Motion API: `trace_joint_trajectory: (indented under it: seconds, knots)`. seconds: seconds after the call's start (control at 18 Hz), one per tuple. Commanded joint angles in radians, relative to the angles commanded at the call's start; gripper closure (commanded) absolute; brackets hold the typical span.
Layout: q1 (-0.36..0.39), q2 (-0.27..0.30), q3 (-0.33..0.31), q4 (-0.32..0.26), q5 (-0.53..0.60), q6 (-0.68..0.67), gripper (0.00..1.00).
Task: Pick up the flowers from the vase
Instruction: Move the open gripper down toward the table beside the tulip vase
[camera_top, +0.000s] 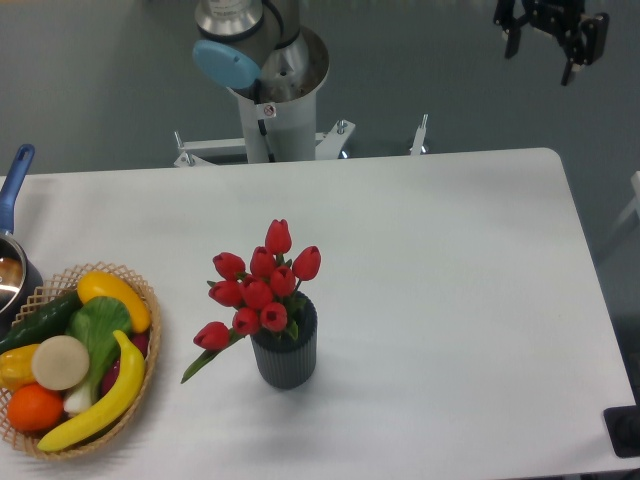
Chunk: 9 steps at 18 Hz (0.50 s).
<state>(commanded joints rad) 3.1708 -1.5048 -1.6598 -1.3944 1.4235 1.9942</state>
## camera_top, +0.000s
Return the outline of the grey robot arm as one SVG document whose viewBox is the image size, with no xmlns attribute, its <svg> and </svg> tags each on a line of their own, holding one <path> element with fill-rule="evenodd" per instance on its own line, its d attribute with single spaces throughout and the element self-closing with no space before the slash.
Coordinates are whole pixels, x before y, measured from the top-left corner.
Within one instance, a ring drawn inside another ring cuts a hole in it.
<svg viewBox="0 0 640 480">
<path fill-rule="evenodd" d="M 256 104 L 311 95 L 328 75 L 327 48 L 301 25 L 296 1 L 200 1 L 194 18 L 201 35 L 192 50 L 196 66 Z M 582 1 L 499 1 L 492 22 L 502 29 L 507 59 L 518 53 L 525 26 L 554 38 L 566 57 L 561 83 L 568 85 L 602 57 L 610 17 L 587 14 Z"/>
</svg>

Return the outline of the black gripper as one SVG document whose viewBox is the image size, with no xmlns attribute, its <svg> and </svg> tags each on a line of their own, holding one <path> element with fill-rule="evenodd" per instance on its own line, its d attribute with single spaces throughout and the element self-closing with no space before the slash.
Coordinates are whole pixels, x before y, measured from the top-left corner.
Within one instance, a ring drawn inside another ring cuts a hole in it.
<svg viewBox="0 0 640 480">
<path fill-rule="evenodd" d="M 553 37 L 564 38 L 562 47 L 567 60 L 561 85 L 567 86 L 577 73 L 604 54 L 610 16 L 605 12 L 593 16 L 584 13 L 583 0 L 498 0 L 493 23 L 502 29 L 506 40 L 504 58 L 511 59 L 518 53 L 526 24 Z"/>
</svg>

